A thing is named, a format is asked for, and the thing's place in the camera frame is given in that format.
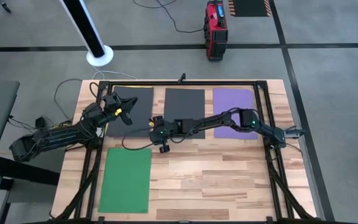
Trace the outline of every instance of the black mat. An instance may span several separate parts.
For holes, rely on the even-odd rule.
[[[118,118],[117,120],[109,123],[106,133],[107,136],[122,137],[129,131],[149,127],[149,118],[152,117],[152,110],[153,110],[154,89],[115,86],[114,91],[121,98],[129,98],[129,97],[137,96],[138,100],[130,114],[133,124],[127,126],[122,122],[120,118]],[[141,131],[141,132],[132,133],[128,137],[147,138],[148,136],[149,136],[149,131]]]
[[[234,17],[272,16],[269,0],[229,0],[229,9]]]
[[[164,119],[200,119],[205,117],[205,91],[167,88],[165,91]],[[193,139],[204,139],[201,131]]]

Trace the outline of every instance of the purple mat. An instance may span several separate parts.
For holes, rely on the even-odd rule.
[[[220,114],[233,107],[254,109],[254,94],[249,90],[237,90],[230,88],[215,88],[213,90],[214,114]],[[232,115],[232,119],[240,125],[238,114]],[[214,137],[229,139],[258,139],[257,133],[238,133],[229,127],[214,129]]]

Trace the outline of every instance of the green mat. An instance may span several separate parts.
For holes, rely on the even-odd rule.
[[[109,149],[99,212],[147,213],[151,162],[151,149]]]

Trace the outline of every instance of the white cable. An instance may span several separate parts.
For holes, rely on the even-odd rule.
[[[132,76],[132,75],[128,75],[128,74],[125,74],[125,73],[122,73],[122,72],[112,72],[112,71],[105,71],[105,70],[99,70],[97,69],[96,67],[92,66],[97,72],[95,74],[93,74],[92,76],[92,79],[94,79],[96,77],[97,74],[102,74],[103,75],[103,79],[106,79],[106,76],[104,75],[103,72],[106,72],[106,73],[113,73],[113,74],[121,74],[121,75],[125,75],[127,77],[131,77],[133,79],[137,79],[136,77]]]

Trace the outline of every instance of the black wheel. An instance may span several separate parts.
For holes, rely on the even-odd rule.
[[[7,6],[6,3],[2,3],[1,6],[7,11],[8,13],[12,13],[11,9]]]

